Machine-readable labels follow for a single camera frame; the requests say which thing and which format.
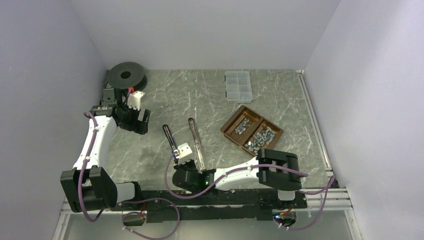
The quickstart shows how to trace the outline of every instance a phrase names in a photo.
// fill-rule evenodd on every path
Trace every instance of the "wooden tray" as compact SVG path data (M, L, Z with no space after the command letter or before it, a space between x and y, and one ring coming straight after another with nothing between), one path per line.
M251 121L252 123L249 127L246 128L243 134L238 134L235 130L245 118ZM231 142L239 145L244 151L246 151L250 155L256 156L253 151L249 151L249 149L244 145L249 141L253 142L253 135L259 133L262 130L266 130L267 127L275 131L275 136L269 144L265 144L264 146L262 146L262 148L273 149L278 140L283 135L284 131L269 120L267 120L266 118L257 114L252 109L242 105L228 119L228 121L221 127L220 130L222 133L224 133L224 136Z

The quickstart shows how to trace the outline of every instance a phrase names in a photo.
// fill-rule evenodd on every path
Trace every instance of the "plastic compartment box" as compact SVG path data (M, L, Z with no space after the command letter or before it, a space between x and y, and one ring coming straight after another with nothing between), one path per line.
M248 71L226 71L226 99L239 104L250 103L253 99L251 77Z

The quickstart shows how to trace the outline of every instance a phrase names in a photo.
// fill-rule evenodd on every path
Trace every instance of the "purple cable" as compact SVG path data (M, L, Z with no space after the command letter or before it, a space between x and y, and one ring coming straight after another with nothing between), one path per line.
M207 188L205 188L203 191L199 192L198 194L191 195L191 196L181 196L181 195L178 195L178 194L176 194L175 192L173 192L171 190L170 186L168 186L167 172L168 172L168 168L169 168L169 166L171 164L172 159L174 159L174 154L171 155L171 158L169 159L169 162L166 165L165 175L163 176L163 180L165 181L165 187L168 190L168 192L172 196L174 196L174 197L176 197L178 199L194 199L194 198L197 198L197 197L203 195L204 193L206 193L209 189L211 189L215 184L217 184L221 179L223 179L225 177L224 175L219 176ZM248 169L248 167L251 167L252 169L254 169L254 168L262 168L262 167L263 168L276 168L276 169L284 170L284 171L287 171L287 172L290 172L290 173L293 173L293 174L297 174L297 175L300 175L300 176L303 176L303 177L309 176L305 172L296 171L296 170L293 170L293 169L290 169L290 168L287 168L287 167L273 165L273 164L257 164L257 165L252 165L252 166L238 167L238 168L234 168L234 169L231 169L231 170L227 171L226 174L228 175L228 174L232 174L232 173L237 172L237 171L246 170L246 169Z
M94 147L94 143L96 141L96 136L97 136L97 130L96 127L98 126L96 119L94 118L93 114L89 111L84 113L85 116L88 116L94 124L94 129L93 129L93 135L91 136L91 141L90 141L90 145L88 146L87 149L87 153L85 154L85 157L89 157L90 154L92 153L93 147ZM99 219L100 214L102 214L103 210L100 210L97 214L97 216L92 219L89 215L89 213L87 212L86 206L84 205L84 199L83 199L83 176L84 176L84 171L86 170L87 167L87 163L89 161L87 159L84 159L84 161L82 162L82 167L81 170L79 172L79 178L78 178L78 201L79 201L79 205L81 206L81 212L84 214L85 218L91 222L94 223L95 221L97 221L97 219Z
M130 98L131 95L131 91L128 89L128 94L126 95L125 101L123 101L123 104L127 104L128 103L128 99Z
M163 237L157 237L157 238L156 237L149 237L149 236L143 235L143 234L141 234L137 231L134 231L131 228L125 226L124 219L127 216L129 216L129 215L144 216L143 213L138 212L138 211L132 211L132 212L129 212L129 213L125 214L124 216L122 216L122 226L124 227L124 229L135 234L135 235L137 235L137 236L140 236L140 237L148 239L148 240L164 240L164 239L169 238L171 235L173 235L175 233L175 231L177 231L178 226L180 225L180 211L178 210L178 207L175 205L175 203L173 203L172 201L165 199L165 198L161 198L161 197L154 197L154 198L149 198L149 199L145 199L145 200L141 200L141 201L122 201L121 203L123 203L123 204L142 204L142 203L145 203L145 202L150 202L150 201L155 201L155 200L168 202L176 210L176 215L177 215L176 225L175 225L174 229L168 235L163 236Z
M318 219L321 217L321 215L323 214L324 205L326 204L326 200L327 200L327 193L329 192L329 188L333 184L333 182L334 182L335 179L336 179L336 176L334 176L334 175L331 176L330 177L330 180L328 181L327 186L325 186L320 191L306 192L306 191L299 191L298 190L298 192L303 193L303 194L306 194L306 195L317 195L317 194L322 193L323 191L325 191L324 200L322 201L321 207L319 208L318 214L316 215L315 219L313 221L311 221L308 225L303 226L303 227L297 227L297 228L292 228L292 227L284 227L284 228L287 229L287 230L289 230L289 231L301 231L301 230L305 230L305 229L308 229L308 228L312 227L318 221ZM280 226L280 224L277 223L277 221L275 219L273 221L278 226Z

